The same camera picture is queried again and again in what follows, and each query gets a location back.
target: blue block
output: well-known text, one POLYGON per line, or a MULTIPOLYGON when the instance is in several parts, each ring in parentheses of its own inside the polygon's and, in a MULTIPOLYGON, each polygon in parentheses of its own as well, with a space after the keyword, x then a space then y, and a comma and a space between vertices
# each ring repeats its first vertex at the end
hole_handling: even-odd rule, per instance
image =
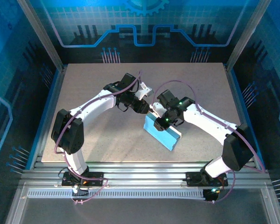
POLYGON ((167 149, 172 151, 174 147, 176 146, 178 140, 181 138, 178 133, 173 131, 172 129, 167 129, 166 131, 158 131, 154 127, 154 121, 156 120, 156 117, 149 113, 145 117, 145 123, 144 123, 144 129, 150 133, 152 136, 154 136, 160 143, 162 143, 167 149))

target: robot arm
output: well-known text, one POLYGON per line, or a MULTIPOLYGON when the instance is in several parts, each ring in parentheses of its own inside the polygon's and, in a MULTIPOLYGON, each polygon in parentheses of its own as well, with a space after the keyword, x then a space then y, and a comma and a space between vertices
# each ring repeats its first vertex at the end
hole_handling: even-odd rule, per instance
MULTIPOLYGON (((121 81, 108 84, 104 89, 93 99, 100 98, 104 95, 116 93, 126 87, 128 87, 135 77, 126 73, 121 81)), ((150 96, 152 94, 152 89, 147 87, 143 82, 137 83, 136 92, 132 92, 131 89, 118 94, 116 96, 108 96, 106 98, 99 99, 89 106, 87 106, 71 123, 70 127, 67 128, 66 132, 61 138, 59 143, 59 149, 65 152, 66 159, 70 167, 75 173, 82 175, 88 172, 88 166, 83 158, 81 147, 84 143, 84 131, 92 123, 92 121, 104 111, 117 106, 122 103, 126 110, 132 108, 136 113, 146 114, 149 110, 149 104, 143 100, 144 96, 150 96)), ((66 111, 64 109, 60 110, 56 116, 51 138, 56 142, 62 129, 69 119, 76 114, 85 104, 66 111)))
POLYGON ((216 117, 199 106, 204 113, 226 124, 226 127, 223 127, 200 114, 194 100, 188 97, 179 100, 169 90, 164 91, 157 99, 160 103, 154 103, 153 112, 158 116, 154 122, 158 131, 166 130, 171 125, 179 126, 186 121, 212 135, 223 146, 222 156, 211 160, 200 172, 205 184, 231 169, 239 171, 253 157, 245 143, 235 133, 227 129, 227 126, 230 126, 241 133, 249 142, 252 142, 251 131, 247 125, 237 126, 216 117))

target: vent grille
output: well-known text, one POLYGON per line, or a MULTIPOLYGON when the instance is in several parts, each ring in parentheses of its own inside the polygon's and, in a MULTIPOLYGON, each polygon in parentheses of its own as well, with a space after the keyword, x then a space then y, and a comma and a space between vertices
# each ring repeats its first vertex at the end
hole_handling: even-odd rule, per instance
MULTIPOLYGON (((89 190, 88 198, 94 195, 97 189, 89 190)), ((30 198, 70 198, 71 189, 29 189, 27 197, 30 198)), ((104 189, 96 197, 98 198, 188 198, 204 199, 203 190, 199 189, 104 189)))

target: beige tabletop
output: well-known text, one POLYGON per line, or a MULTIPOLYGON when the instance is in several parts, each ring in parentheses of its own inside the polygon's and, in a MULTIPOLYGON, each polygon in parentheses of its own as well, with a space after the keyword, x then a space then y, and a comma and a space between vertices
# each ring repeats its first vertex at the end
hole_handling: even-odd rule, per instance
MULTIPOLYGON (((76 108, 96 96, 106 84, 121 80, 126 72, 137 76, 142 69, 142 81, 156 90, 162 83, 180 79, 190 83, 197 92, 199 104, 207 111, 232 123, 239 124, 222 63, 121 63, 121 64, 69 64, 55 109, 76 108)), ((178 98, 193 98, 184 84, 171 83, 160 89, 169 89, 178 98)), ((152 96, 145 98, 151 103, 152 96)), ((85 136, 82 148, 86 161, 209 161, 222 154, 222 146, 200 128, 184 123, 177 127, 182 133, 173 151, 166 149, 143 129, 144 114, 132 109, 122 112, 118 108, 104 112, 93 122, 85 136)), ((54 142, 48 137, 42 161, 63 161, 53 152, 54 142)))

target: enclosure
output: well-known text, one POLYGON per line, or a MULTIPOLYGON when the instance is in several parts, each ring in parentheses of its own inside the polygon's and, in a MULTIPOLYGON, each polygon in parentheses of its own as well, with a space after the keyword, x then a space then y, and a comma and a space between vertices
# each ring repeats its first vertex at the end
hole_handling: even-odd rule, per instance
MULTIPOLYGON (((247 166, 260 169, 255 157, 247 166)), ((0 223, 189 220, 280 223, 280 0, 0 0, 0 223), (205 188, 187 187, 185 173, 219 157, 222 145, 185 122, 169 151, 143 129, 145 114, 112 108, 95 118, 82 148, 108 185, 75 205, 53 150, 57 112, 140 70, 153 90, 184 80, 196 98, 181 83, 159 94, 169 89, 247 124, 267 173, 244 167, 228 198, 202 203, 205 188)))

